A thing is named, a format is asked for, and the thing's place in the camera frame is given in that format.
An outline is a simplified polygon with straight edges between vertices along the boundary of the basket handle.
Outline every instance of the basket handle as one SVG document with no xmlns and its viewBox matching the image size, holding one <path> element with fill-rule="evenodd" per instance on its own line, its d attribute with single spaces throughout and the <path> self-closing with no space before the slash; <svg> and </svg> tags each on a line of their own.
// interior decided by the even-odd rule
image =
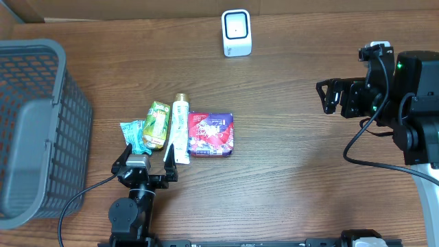
<svg viewBox="0 0 439 247">
<path fill-rule="evenodd" d="M 50 164 L 50 159 L 51 159 L 51 155 L 52 155 L 52 142 L 50 140 L 46 140 L 44 142 L 45 147 L 46 147 L 46 161 Z M 40 173 L 40 184 L 38 186 L 38 192 L 36 194 L 35 200 L 32 203 L 32 205 L 30 205 L 30 207 L 24 211 L 24 213 L 13 217 L 13 218 L 0 218 L 0 230 L 8 230 L 8 229 L 13 229 L 13 228 L 17 228 L 21 225 L 23 225 L 24 223 L 26 223 L 27 221 L 29 221 L 30 219 L 33 218 L 33 216 L 38 212 L 41 204 L 44 201 L 44 194 L 46 193 L 46 188 L 47 188 L 47 181 L 48 181 L 48 176 L 49 176 L 49 171 L 50 171 L 50 166 L 47 166 L 47 170 L 45 172 L 41 172 Z"/>
<path fill-rule="evenodd" d="M 66 66 L 67 66 L 67 56 L 66 52 L 62 48 L 62 46 L 54 41 L 45 39 L 44 42 L 48 44 L 50 48 L 56 53 L 58 57 L 58 70 L 56 71 L 54 91 L 53 91 L 53 100 L 52 105 L 57 105 L 61 101 L 62 89 L 64 88 L 64 81 L 66 80 Z"/>
</svg>

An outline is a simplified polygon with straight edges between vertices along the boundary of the teal wrapper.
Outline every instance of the teal wrapper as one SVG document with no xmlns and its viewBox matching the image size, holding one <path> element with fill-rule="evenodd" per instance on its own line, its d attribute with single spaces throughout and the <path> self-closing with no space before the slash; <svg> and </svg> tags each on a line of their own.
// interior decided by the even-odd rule
<svg viewBox="0 0 439 247">
<path fill-rule="evenodd" d="M 123 137 L 125 137 L 126 145 L 131 143 L 133 154 L 152 154 L 151 149 L 143 144 L 142 135 L 144 125 L 145 121 L 143 120 L 136 120 L 131 123 L 121 123 L 121 129 Z"/>
</svg>

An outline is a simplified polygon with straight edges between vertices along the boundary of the white device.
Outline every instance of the white device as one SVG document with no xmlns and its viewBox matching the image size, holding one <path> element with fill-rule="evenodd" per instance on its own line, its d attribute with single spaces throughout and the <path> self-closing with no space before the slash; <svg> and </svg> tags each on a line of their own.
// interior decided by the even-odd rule
<svg viewBox="0 0 439 247">
<path fill-rule="evenodd" d="M 422 172 L 432 178 L 439 179 L 439 169 L 433 169 L 431 164 L 412 165 L 412 170 Z M 428 247 L 439 246 L 439 187 L 423 178 L 413 176 L 418 187 L 420 204 L 423 207 L 425 232 Z"/>
<path fill-rule="evenodd" d="M 224 55 L 247 56 L 252 53 L 252 30 L 247 10 L 227 10 L 221 16 Z"/>
<path fill-rule="evenodd" d="M 389 41 L 372 41 L 370 42 L 370 44 L 366 44 L 364 47 L 372 47 L 374 45 L 379 45 L 379 44 L 383 44 L 385 47 L 390 47 L 390 42 Z"/>
</svg>

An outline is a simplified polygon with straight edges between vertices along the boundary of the cardboard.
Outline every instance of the cardboard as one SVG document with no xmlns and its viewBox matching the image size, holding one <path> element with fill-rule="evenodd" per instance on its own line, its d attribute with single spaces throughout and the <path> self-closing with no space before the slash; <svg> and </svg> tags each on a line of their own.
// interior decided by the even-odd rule
<svg viewBox="0 0 439 247">
<path fill-rule="evenodd" d="M 9 39 L 14 29 L 14 25 L 18 22 L 9 13 L 9 11 L 0 4 L 0 40 Z"/>
<path fill-rule="evenodd" d="M 4 3 L 26 23 L 42 23 L 43 17 L 26 0 L 3 0 Z"/>
<path fill-rule="evenodd" d="M 250 15 L 439 9 L 437 0 L 5 0 L 27 22 L 44 19 L 119 20 L 221 16 L 243 8 Z"/>
<path fill-rule="evenodd" d="M 439 9 L 437 0 L 261 0 L 260 14 Z"/>
</svg>

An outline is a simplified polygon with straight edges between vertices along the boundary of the toothpaste tube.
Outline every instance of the toothpaste tube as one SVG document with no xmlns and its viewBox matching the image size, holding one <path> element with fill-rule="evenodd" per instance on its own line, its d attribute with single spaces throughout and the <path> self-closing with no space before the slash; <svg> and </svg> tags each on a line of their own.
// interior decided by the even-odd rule
<svg viewBox="0 0 439 247">
<path fill-rule="evenodd" d="M 175 102 L 172 104 L 171 133 L 169 134 L 169 141 L 163 161 L 166 161 L 169 147 L 171 144 L 174 144 L 175 162 L 179 164 L 189 164 L 189 154 L 187 153 L 188 114 L 189 98 L 184 93 L 177 93 Z"/>
</svg>

